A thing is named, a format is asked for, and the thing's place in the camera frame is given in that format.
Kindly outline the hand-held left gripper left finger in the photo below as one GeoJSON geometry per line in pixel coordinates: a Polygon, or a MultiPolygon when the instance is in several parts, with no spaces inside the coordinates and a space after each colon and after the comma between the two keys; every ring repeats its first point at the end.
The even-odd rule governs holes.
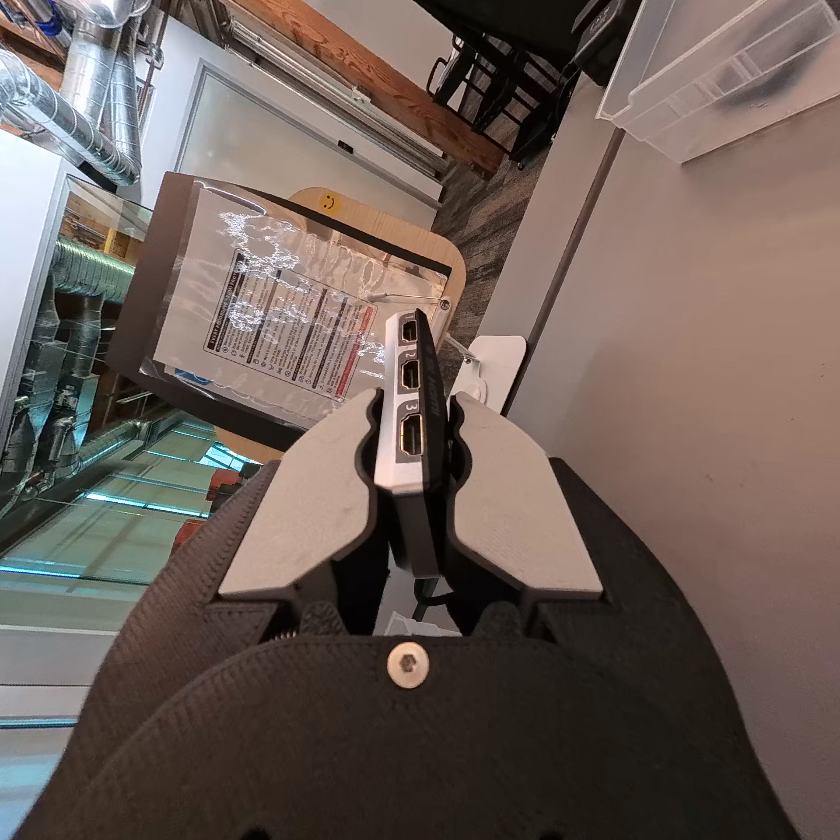
{"type": "Polygon", "coordinates": [[[329,602],[372,635],[389,574],[373,481],[384,393],[369,389],[302,435],[259,499],[217,594],[274,602],[297,620],[329,602]]]}

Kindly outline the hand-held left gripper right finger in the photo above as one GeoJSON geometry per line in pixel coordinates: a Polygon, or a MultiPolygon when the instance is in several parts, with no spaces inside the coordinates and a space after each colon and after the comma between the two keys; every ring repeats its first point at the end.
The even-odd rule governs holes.
{"type": "Polygon", "coordinates": [[[465,392],[449,400],[446,607],[470,635],[491,604],[529,624],[540,604],[596,602],[604,584],[549,457],[465,392]]]}

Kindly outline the silver black hdmi switch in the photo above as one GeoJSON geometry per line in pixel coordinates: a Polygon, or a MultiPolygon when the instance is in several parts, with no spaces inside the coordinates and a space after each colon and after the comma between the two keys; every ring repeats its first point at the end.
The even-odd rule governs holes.
{"type": "Polygon", "coordinates": [[[383,391],[374,483],[399,568],[438,578],[445,556],[450,480],[448,408],[426,314],[416,309],[385,325],[383,391]]]}

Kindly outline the clear plastic bin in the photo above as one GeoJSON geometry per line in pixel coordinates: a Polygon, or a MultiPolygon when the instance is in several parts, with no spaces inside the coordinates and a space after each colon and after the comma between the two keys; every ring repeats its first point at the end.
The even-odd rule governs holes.
{"type": "Polygon", "coordinates": [[[839,2],[645,1],[596,112],[683,164],[839,95],[839,2]]]}

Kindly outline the white stand base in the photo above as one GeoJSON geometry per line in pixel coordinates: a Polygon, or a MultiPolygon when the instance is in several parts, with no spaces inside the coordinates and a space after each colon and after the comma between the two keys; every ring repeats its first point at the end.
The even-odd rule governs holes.
{"type": "Polygon", "coordinates": [[[466,347],[447,334],[445,341],[462,359],[450,395],[466,393],[501,413],[522,367],[526,339],[520,335],[483,335],[466,347]]]}

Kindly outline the framed instruction sheet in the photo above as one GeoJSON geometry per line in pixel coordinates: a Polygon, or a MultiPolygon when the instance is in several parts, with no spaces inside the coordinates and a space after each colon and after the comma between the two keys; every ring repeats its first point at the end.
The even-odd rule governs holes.
{"type": "Polygon", "coordinates": [[[165,403],[278,450],[385,385],[385,325],[449,309],[450,268],[323,213],[164,174],[107,355],[165,403]]]}

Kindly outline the white door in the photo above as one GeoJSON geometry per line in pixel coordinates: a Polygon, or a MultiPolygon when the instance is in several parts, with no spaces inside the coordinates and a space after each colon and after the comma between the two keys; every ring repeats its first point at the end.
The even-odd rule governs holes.
{"type": "Polygon", "coordinates": [[[441,207],[418,186],[344,149],[205,61],[194,78],[174,171],[281,197],[333,187],[414,224],[441,207]]]}

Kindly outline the black utility cart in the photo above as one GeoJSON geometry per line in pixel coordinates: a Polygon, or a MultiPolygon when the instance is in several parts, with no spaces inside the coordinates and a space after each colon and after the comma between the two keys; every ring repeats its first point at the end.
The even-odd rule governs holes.
{"type": "Polygon", "coordinates": [[[581,70],[487,35],[453,35],[426,92],[519,170],[553,141],[581,70]]]}

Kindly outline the wooden beam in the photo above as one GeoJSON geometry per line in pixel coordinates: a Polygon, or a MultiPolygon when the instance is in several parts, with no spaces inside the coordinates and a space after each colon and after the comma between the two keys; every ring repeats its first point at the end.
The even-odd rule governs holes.
{"type": "Polygon", "coordinates": [[[422,87],[393,68],[309,4],[301,1],[225,2],[255,18],[275,36],[303,50],[351,88],[371,98],[374,109],[429,142],[483,179],[497,173],[503,152],[436,104],[422,87]]]}

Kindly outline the silver ventilation ducts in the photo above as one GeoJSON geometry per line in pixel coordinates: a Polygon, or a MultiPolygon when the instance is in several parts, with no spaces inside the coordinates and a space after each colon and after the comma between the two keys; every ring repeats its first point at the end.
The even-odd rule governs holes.
{"type": "Polygon", "coordinates": [[[111,187],[141,175],[135,57],[153,2],[29,2],[34,24],[66,47],[59,90],[2,48],[2,123],[39,148],[84,165],[111,187]]]}

